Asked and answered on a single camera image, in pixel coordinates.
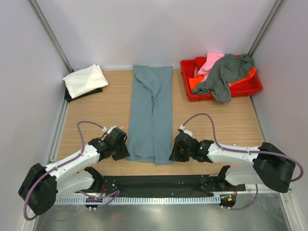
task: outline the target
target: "folded white towel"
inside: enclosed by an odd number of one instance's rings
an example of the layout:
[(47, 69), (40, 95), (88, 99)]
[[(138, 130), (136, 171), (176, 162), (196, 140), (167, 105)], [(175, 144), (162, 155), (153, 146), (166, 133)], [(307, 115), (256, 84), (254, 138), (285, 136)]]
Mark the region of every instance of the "folded white towel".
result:
[(75, 71), (63, 78), (72, 99), (97, 88), (108, 85), (100, 66), (93, 64), (88, 68)]

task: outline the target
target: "reflective floor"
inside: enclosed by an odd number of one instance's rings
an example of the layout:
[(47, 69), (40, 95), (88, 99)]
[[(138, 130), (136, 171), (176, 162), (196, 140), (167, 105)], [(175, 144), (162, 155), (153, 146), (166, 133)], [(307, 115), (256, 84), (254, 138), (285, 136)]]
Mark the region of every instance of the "reflective floor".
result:
[[(254, 195), (239, 194), (235, 207)], [(55, 205), (37, 219), (36, 231), (290, 231), (280, 195), (262, 193), (247, 210), (218, 205), (122, 205), (97, 211), (83, 205)]]

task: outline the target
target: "white wall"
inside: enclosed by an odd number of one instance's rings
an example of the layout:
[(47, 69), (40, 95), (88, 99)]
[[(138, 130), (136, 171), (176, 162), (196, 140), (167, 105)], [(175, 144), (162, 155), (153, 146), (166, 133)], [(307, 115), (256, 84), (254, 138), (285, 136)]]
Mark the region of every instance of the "white wall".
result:
[(18, 189), (47, 159), (67, 74), (26, 0), (0, 4), (0, 230), (20, 230)]
[(263, 91), (253, 97), (264, 135), (306, 170), (292, 183), (308, 214), (308, 1), (287, 0), (254, 56)]
[(38, 0), (75, 69), (247, 53), (274, 0)]

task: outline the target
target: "red plastic bin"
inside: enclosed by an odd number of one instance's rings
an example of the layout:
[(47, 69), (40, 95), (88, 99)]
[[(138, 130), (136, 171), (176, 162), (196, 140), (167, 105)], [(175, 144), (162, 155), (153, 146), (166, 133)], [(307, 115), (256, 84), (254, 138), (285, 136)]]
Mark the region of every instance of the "red plastic bin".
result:
[[(194, 59), (181, 61), (182, 76), (185, 83), (185, 89), (188, 96), (188, 100), (191, 102), (202, 101), (202, 100), (214, 100), (214, 97), (212, 96), (211, 93), (205, 95), (192, 95), (188, 78), (194, 77), (195, 67), (196, 63)], [(262, 84), (257, 74), (255, 74), (250, 80), (232, 85), (230, 87), (230, 92), (231, 92), (231, 97), (241, 97), (241, 96), (254, 95), (257, 92), (262, 91), (262, 89), (263, 89)]]

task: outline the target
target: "wooden tabletop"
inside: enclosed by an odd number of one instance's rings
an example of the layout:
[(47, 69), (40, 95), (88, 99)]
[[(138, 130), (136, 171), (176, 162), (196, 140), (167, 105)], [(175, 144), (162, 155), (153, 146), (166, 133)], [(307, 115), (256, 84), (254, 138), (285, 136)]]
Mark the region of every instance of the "wooden tabletop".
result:
[[(133, 71), (104, 72), (109, 86), (103, 92), (86, 96), (70, 103), (62, 141), (58, 153), (61, 160), (81, 148), (76, 124), (80, 120), (90, 120), (107, 128), (117, 125), (128, 133), (130, 98)], [(233, 98), (230, 103), (216, 101), (189, 102), (185, 93), (181, 70), (174, 70), (173, 83), (173, 136), (189, 117), (206, 112), (215, 122), (217, 139), (227, 145), (259, 146), (263, 142), (260, 127), (249, 97)], [(212, 140), (213, 131), (205, 116), (198, 116), (186, 125), (198, 140)], [(94, 125), (82, 124), (85, 141), (100, 137), (102, 131)], [(218, 174), (224, 163), (186, 163), (175, 162), (171, 165), (155, 165), (128, 160), (114, 161), (112, 158), (93, 165), (105, 176), (132, 175), (193, 175)]]

